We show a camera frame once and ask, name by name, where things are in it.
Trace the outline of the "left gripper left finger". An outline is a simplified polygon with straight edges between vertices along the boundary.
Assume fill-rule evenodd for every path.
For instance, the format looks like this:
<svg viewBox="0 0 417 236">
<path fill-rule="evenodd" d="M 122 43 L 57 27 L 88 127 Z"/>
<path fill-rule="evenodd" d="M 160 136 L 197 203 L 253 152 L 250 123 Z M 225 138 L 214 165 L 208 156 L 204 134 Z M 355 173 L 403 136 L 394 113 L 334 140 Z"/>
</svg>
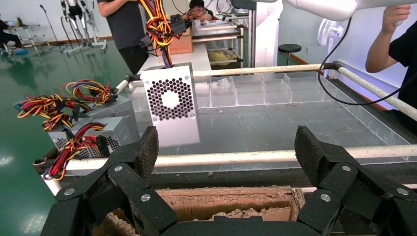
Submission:
<svg viewBox="0 0 417 236">
<path fill-rule="evenodd" d="M 157 129 L 149 126 L 139 141 L 118 147 L 101 168 L 62 188 L 41 234 L 87 236 L 108 213 L 121 209 L 138 234 L 162 235 L 177 215 L 148 184 L 158 148 Z"/>
</svg>

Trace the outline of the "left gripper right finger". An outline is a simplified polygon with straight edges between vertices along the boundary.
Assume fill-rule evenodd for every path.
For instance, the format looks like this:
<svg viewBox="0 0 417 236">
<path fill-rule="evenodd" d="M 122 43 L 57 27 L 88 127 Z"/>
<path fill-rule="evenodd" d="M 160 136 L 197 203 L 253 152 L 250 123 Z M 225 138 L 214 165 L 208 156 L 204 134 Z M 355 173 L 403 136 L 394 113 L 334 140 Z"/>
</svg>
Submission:
<svg viewBox="0 0 417 236">
<path fill-rule="evenodd" d="M 306 126 L 295 137 L 296 158 L 316 188 L 297 221 L 328 236 L 343 210 L 360 215 L 379 236 L 417 233 L 417 195 L 360 165 L 343 147 L 318 140 Z"/>
</svg>

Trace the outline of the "bare person hand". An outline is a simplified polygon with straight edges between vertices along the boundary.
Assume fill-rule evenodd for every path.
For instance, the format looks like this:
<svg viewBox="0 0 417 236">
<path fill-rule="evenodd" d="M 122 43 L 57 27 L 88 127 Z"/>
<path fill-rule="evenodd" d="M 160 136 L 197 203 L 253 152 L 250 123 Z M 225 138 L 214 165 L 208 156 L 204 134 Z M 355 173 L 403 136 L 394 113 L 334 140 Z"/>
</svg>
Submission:
<svg viewBox="0 0 417 236">
<path fill-rule="evenodd" d="M 393 34 L 397 26 L 408 18 L 410 10 L 410 4 L 387 6 L 383 12 L 381 32 Z"/>
</svg>

